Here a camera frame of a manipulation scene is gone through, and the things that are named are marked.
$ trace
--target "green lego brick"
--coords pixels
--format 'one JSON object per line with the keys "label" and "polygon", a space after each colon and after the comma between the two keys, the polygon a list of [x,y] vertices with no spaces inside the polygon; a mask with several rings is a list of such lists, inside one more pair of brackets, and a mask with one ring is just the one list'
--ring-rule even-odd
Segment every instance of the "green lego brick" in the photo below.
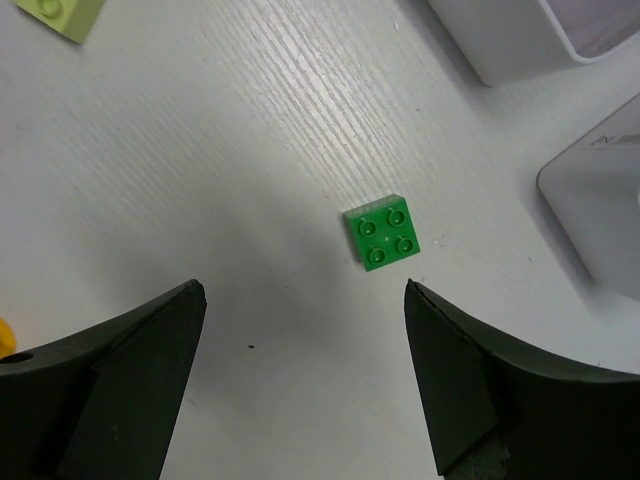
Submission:
{"label": "green lego brick", "polygon": [[25,12],[76,43],[84,43],[105,0],[13,0]]}
{"label": "green lego brick", "polygon": [[367,272],[420,252],[407,202],[399,195],[349,210],[344,219]]}

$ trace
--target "white container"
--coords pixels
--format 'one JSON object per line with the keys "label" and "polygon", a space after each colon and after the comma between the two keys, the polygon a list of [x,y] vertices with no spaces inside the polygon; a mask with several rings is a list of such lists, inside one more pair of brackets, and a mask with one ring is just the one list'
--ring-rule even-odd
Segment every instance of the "white container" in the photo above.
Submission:
{"label": "white container", "polygon": [[545,166],[538,186],[593,278],[640,300],[640,96]]}
{"label": "white container", "polygon": [[429,0],[491,86],[598,62],[640,32],[640,0]]}

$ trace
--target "white tabletop surface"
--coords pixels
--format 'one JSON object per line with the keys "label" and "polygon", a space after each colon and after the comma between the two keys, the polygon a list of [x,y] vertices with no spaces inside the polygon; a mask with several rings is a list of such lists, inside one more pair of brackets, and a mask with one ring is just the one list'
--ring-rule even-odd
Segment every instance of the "white tabletop surface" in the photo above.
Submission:
{"label": "white tabletop surface", "polygon": [[[0,315],[30,348],[197,278],[163,479],[436,478],[407,278],[640,371],[535,189],[639,79],[636,44],[488,89],[419,0],[108,0],[82,48],[1,1]],[[389,193],[423,253],[365,273],[340,214]]]}

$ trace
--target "lego stud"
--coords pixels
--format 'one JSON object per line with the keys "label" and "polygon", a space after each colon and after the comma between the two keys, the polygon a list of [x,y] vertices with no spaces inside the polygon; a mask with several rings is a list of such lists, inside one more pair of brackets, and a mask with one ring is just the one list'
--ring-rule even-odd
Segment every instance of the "lego stud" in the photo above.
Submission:
{"label": "lego stud", "polygon": [[38,0],[38,10],[47,18],[56,18],[62,13],[62,2],[60,0]]}
{"label": "lego stud", "polygon": [[398,237],[398,242],[396,243],[396,250],[399,253],[407,254],[413,252],[415,245],[413,240],[407,237]]}
{"label": "lego stud", "polygon": [[11,355],[16,349],[16,336],[7,322],[0,318],[0,358]]}
{"label": "lego stud", "polygon": [[363,218],[358,225],[358,231],[363,237],[373,237],[376,233],[376,224]]}
{"label": "lego stud", "polygon": [[387,222],[389,222],[389,225],[392,227],[401,227],[406,221],[407,216],[403,212],[393,208],[389,209],[389,215],[387,215]]}
{"label": "lego stud", "polygon": [[374,265],[381,264],[384,262],[385,258],[387,258],[387,255],[384,253],[384,250],[380,248],[373,247],[369,252],[369,262]]}

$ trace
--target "yellow-green lego brick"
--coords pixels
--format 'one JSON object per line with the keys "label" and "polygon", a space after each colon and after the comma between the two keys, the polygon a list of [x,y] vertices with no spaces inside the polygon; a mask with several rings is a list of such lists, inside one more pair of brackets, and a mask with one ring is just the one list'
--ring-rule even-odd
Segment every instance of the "yellow-green lego brick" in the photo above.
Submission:
{"label": "yellow-green lego brick", "polygon": [[13,0],[25,12],[76,43],[84,43],[105,0]]}

